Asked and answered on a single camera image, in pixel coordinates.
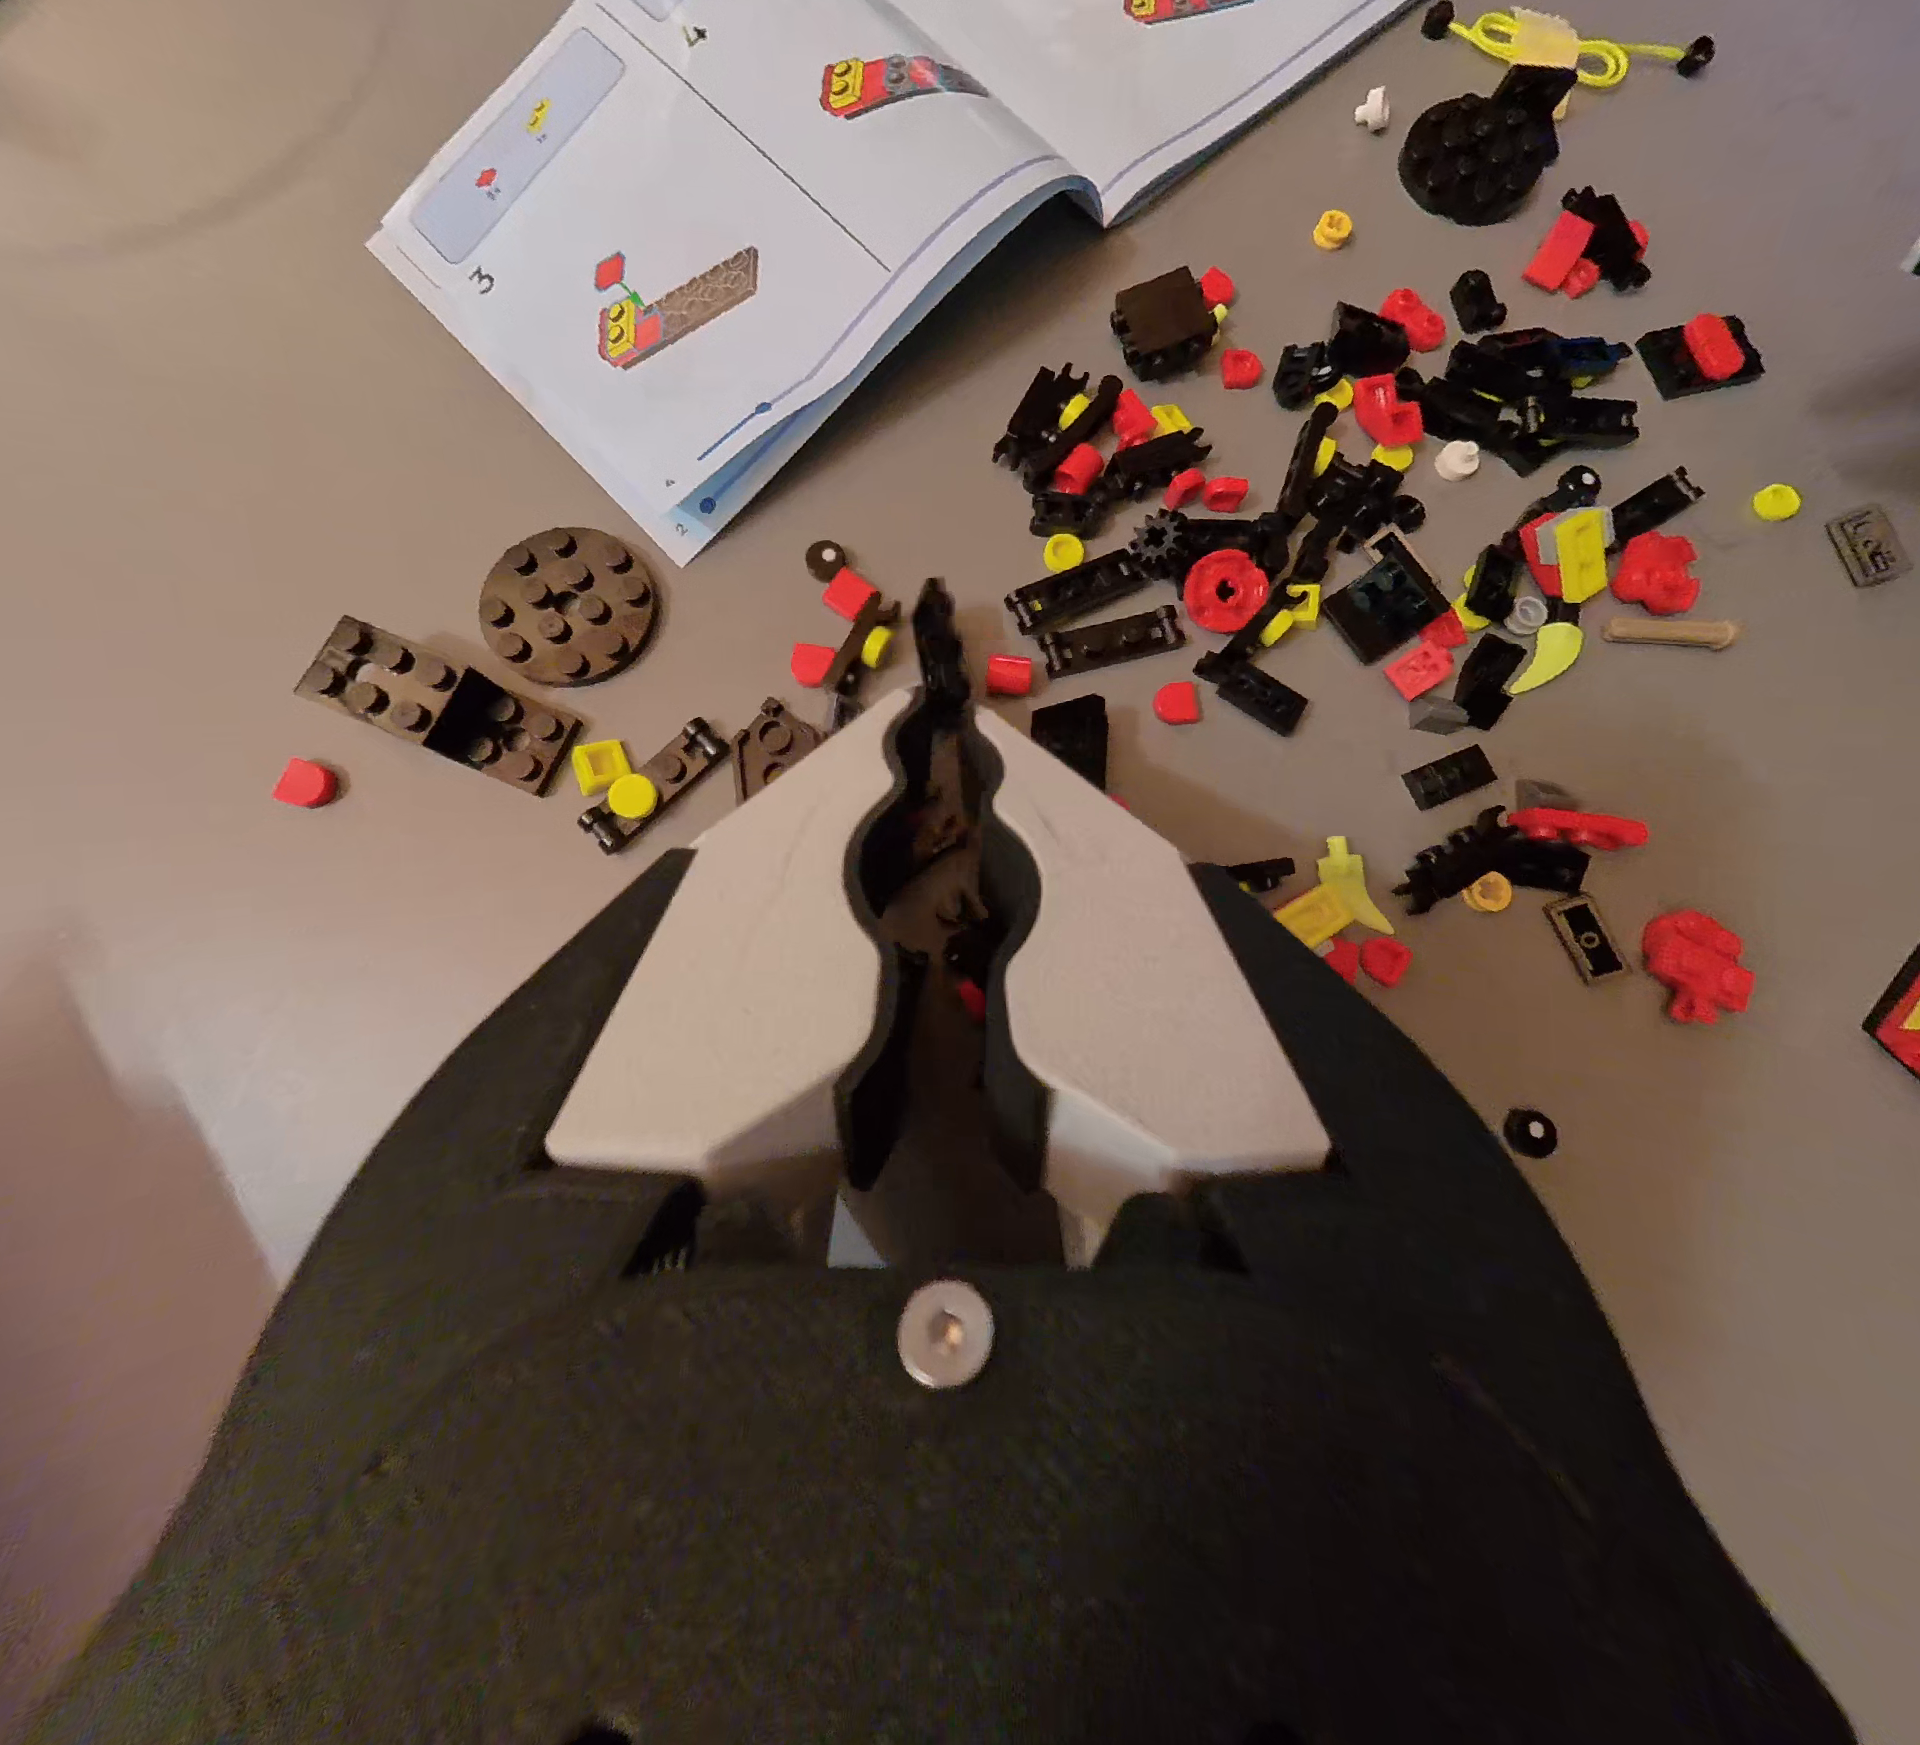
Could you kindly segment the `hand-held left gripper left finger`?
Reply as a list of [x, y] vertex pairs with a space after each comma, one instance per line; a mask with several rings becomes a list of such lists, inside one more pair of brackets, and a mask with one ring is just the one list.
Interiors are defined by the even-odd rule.
[[698, 1182], [831, 1260], [837, 1088], [882, 1036], [884, 956], [857, 837], [899, 792], [899, 688], [713, 822], [544, 1136], [559, 1165]]

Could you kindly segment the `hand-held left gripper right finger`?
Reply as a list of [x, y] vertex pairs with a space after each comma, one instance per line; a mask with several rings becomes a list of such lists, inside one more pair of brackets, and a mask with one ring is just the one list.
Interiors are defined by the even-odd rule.
[[1067, 1263], [1131, 1197], [1319, 1170], [1329, 1134], [1181, 853], [993, 711], [971, 766], [993, 1142]]

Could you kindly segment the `black lego brick assembly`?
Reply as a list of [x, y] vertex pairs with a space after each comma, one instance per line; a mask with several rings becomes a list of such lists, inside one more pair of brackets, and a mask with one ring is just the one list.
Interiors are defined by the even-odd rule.
[[979, 837], [986, 805], [973, 685], [942, 581], [925, 581], [911, 629], [918, 682], [879, 730], [881, 794], [854, 822], [844, 859], [851, 911], [877, 945], [875, 1041], [911, 1025], [930, 962], [925, 917], [897, 917], [897, 906]]

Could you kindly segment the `pile of small lego pieces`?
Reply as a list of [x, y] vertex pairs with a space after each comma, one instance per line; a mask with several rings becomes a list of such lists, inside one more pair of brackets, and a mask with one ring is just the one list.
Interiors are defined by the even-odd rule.
[[[1479, 555], [1464, 599], [1454, 603], [1387, 522], [1399, 510], [1415, 512], [1399, 471], [1379, 458], [1356, 466], [1335, 456], [1325, 443], [1335, 408], [1316, 397], [1308, 408], [1284, 491], [1268, 510], [1190, 512], [1163, 501], [1146, 512], [1133, 544], [1010, 592], [1006, 603], [1025, 653], [989, 658], [986, 699], [1027, 698], [1036, 664], [1044, 664], [1046, 682], [1058, 688], [1140, 655], [1178, 651], [1185, 629], [1194, 624], [1218, 638], [1198, 657], [1197, 682], [1213, 685], [1221, 701], [1273, 733], [1289, 735], [1308, 703], [1262, 669], [1258, 657], [1277, 626], [1316, 616], [1415, 705], [1434, 703], [1435, 685], [1457, 676], [1459, 694], [1447, 711], [1454, 722], [1483, 730], [1511, 698], [1572, 663], [1583, 645], [1580, 605], [1597, 594], [1646, 609], [1644, 616], [1607, 621], [1604, 635], [1614, 642], [1719, 648], [1733, 638], [1729, 623], [1677, 612], [1680, 599], [1694, 594], [1692, 546], [1658, 527], [1699, 493], [1684, 471], [1674, 469], [1609, 504], [1593, 469], [1567, 469], [1548, 502], [1527, 508], [1517, 529]], [[794, 645], [790, 676], [832, 701], [838, 722], [847, 724], [847, 701], [911, 623], [911, 610], [866, 581], [832, 541], [811, 544], [807, 566], [841, 635], [831, 645]], [[1021, 733], [1107, 794], [1101, 711], [1093, 696], [1048, 696]], [[614, 853], [657, 824], [671, 801], [722, 761], [731, 761], [743, 803], [818, 749], [823, 738], [783, 711], [779, 699], [764, 701], [755, 722], [730, 744], [707, 722], [689, 720], [641, 766], [627, 761], [621, 742], [592, 746], [578, 733], [569, 755], [581, 787], [591, 792], [578, 826]], [[436, 1182], [449, 1202], [466, 1202], [486, 1189], [508, 1189], [508, 1180], [521, 1173], [581, 1180], [646, 1173], [666, 1183], [698, 1183], [666, 1173], [559, 1165], [544, 1153], [544, 1136], [692, 847], [669, 850], [466, 1036], [401, 1109], [355, 1186], [392, 1173], [407, 1188]], [[1315, 887], [1274, 912], [1262, 911], [1255, 893], [1278, 882], [1290, 862], [1252, 871], [1188, 867], [1308, 1092], [1330, 1151], [1338, 1151], [1348, 1140], [1330, 1132], [1327, 1120], [1338, 1084], [1381, 1077], [1392, 1064], [1381, 1051], [1370, 1066], [1356, 1042], [1373, 1031], [1384, 1039], [1394, 1032], [1360, 1002], [1341, 998], [1322, 1009], [1329, 978], [1365, 969], [1379, 984], [1392, 984], [1412, 959], [1366, 898], [1360, 856], [1330, 836]], [[996, 927], [984, 911], [949, 942], [949, 966], [980, 1031], [980, 1084], [993, 948]], [[911, 1025], [873, 1042], [837, 1088], [838, 1128], [849, 1134], [844, 1182], [854, 1188], [868, 1188], [893, 1150], [911, 1090], [901, 1064], [908, 1039]]]

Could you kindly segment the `red slope black lego piece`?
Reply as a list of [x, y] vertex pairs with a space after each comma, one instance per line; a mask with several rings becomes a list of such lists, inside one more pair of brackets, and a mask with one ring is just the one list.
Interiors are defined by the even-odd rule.
[[1614, 192], [1593, 186], [1567, 191], [1557, 216], [1523, 267], [1523, 282], [1566, 297], [1584, 297], [1600, 282], [1617, 293], [1648, 281], [1648, 232], [1630, 218]]

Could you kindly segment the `long black studded lego plate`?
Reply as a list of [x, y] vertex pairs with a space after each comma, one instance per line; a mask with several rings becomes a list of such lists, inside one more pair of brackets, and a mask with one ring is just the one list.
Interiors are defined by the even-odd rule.
[[296, 696], [521, 792], [546, 792], [581, 720], [417, 640], [341, 614]]

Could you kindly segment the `round black lego plate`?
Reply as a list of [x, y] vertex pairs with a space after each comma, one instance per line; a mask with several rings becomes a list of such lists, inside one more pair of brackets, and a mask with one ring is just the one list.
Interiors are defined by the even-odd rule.
[[1519, 98], [1464, 95], [1410, 126], [1398, 176], [1428, 214], [1465, 226], [1513, 216], [1557, 157], [1548, 111]]
[[494, 657], [546, 688], [619, 676], [659, 623], [659, 586], [618, 537], [549, 529], [507, 546], [482, 581], [479, 626]]

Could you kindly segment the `red knobbed lego piece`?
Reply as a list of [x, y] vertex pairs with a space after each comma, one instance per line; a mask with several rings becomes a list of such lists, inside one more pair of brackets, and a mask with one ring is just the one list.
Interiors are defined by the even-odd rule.
[[1651, 917], [1642, 928], [1644, 970], [1667, 989], [1672, 1022], [1715, 1022], [1723, 1012], [1743, 1012], [1754, 974], [1740, 954], [1743, 941], [1701, 911]]

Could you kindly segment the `red yellow black lego build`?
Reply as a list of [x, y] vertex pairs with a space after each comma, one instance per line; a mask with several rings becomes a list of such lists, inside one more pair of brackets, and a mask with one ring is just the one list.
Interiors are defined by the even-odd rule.
[[1867, 1012], [1862, 1016], [1859, 1031], [1870, 1036], [1885, 1056], [1894, 1059], [1912, 1077], [1918, 1077], [1918, 945], [1901, 961], [1888, 984], [1878, 993]]

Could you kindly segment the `black plate red tile lego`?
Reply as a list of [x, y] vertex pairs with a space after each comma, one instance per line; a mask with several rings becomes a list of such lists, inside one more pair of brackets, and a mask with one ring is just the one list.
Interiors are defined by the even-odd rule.
[[1635, 352], [1667, 401], [1764, 376], [1764, 358], [1739, 316], [1699, 313], [1684, 323], [1648, 329], [1635, 339]]

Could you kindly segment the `light blue instruction booklet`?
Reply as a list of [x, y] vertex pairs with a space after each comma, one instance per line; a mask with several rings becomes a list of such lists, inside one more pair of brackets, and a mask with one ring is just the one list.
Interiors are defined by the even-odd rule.
[[686, 565], [1058, 197], [1126, 218], [1419, 0], [572, 0], [372, 254]]

